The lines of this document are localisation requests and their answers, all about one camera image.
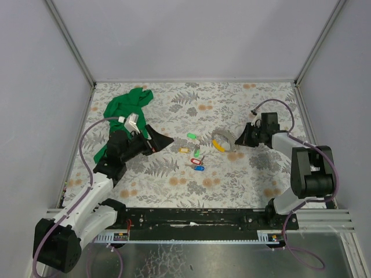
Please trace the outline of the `yellow key tag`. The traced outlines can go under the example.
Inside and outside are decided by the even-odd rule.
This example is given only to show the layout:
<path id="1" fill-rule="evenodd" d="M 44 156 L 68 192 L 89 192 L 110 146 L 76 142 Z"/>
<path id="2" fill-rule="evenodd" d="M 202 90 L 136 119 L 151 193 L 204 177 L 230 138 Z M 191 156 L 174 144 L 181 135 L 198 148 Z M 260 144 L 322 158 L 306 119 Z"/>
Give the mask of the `yellow key tag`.
<path id="1" fill-rule="evenodd" d="M 189 153 L 190 150 L 189 150 L 188 148 L 180 148 L 180 149 L 179 149 L 179 152 L 180 152 L 180 153 Z"/>

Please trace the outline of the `red key tag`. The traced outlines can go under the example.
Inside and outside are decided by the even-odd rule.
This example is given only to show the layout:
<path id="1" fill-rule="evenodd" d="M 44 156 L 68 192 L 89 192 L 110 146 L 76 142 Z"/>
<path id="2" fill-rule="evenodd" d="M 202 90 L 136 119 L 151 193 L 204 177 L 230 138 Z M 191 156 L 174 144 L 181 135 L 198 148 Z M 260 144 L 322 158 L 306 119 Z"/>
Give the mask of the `red key tag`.
<path id="1" fill-rule="evenodd" d="M 191 163 L 195 164 L 195 165 L 202 165 L 203 164 L 203 159 L 204 157 L 202 158 L 192 158 L 191 159 Z"/>

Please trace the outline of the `blue key tag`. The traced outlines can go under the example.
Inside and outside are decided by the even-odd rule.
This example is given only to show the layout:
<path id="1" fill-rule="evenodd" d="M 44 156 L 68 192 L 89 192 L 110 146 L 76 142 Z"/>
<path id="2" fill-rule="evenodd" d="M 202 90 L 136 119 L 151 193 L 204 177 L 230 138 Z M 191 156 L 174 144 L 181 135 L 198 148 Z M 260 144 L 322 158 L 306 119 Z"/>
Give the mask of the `blue key tag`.
<path id="1" fill-rule="evenodd" d="M 205 167 L 204 166 L 201 166 L 201 165 L 195 165 L 195 164 L 190 165 L 190 164 L 187 164 L 186 166 L 192 168 L 195 171 L 204 171 L 205 170 Z"/>

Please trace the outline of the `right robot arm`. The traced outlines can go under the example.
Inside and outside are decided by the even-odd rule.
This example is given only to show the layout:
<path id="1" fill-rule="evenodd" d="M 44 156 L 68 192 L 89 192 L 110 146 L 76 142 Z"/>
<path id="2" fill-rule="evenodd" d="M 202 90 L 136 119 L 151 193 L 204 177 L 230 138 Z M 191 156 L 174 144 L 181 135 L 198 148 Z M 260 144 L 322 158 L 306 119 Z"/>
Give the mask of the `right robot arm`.
<path id="1" fill-rule="evenodd" d="M 276 112 L 257 114 L 248 122 L 235 145 L 256 148 L 265 145 L 290 159 L 290 187 L 265 207 L 272 228 L 283 228 L 284 218 L 307 203 L 331 202 L 339 175 L 328 146 L 314 146 L 282 130 Z"/>

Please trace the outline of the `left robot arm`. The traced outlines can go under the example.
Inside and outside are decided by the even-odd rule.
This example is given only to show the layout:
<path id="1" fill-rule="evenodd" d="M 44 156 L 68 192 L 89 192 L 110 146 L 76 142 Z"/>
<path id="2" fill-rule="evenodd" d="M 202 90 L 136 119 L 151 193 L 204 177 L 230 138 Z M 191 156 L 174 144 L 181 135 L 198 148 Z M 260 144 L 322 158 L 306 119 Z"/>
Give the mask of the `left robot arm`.
<path id="1" fill-rule="evenodd" d="M 109 226 L 126 221 L 126 206 L 109 195 L 126 173 L 126 162 L 137 155 L 149 156 L 174 142 L 150 125 L 128 135 L 117 130 L 109 135 L 106 152 L 89 172 L 89 183 L 53 218 L 41 219 L 34 233 L 32 271 L 38 276 L 42 263 L 63 273 L 78 263 L 85 247 Z"/>

